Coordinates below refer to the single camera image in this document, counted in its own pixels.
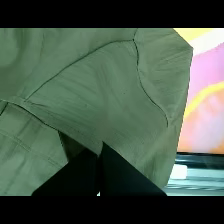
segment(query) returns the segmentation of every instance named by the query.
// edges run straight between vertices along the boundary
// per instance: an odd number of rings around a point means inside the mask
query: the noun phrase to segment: yellow stripe
[[[214,28],[174,28],[187,42],[207,33]]]
[[[198,95],[192,100],[192,102],[186,107],[184,112],[184,118],[186,118],[196,107],[211,93],[217,92],[224,89],[224,82],[219,82],[217,84],[208,86],[207,88],[201,90]]]

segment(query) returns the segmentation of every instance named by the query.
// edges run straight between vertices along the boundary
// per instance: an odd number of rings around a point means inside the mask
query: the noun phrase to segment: pink area
[[[205,87],[224,81],[224,43],[192,59],[187,104]]]

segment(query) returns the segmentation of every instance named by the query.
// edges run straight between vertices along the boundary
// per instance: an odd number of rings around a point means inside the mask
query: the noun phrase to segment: colorful screen
[[[194,48],[178,152],[224,154],[224,29],[175,30]]]

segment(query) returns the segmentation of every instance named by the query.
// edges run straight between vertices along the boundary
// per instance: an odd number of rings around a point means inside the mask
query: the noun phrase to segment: colorful background
[[[174,29],[194,48],[178,151],[224,154],[224,29]]]

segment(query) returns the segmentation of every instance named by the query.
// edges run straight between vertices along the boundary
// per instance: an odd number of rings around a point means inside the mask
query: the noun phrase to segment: green jacket
[[[67,163],[57,131],[165,186],[191,58],[171,28],[0,29],[0,194],[29,195]]]

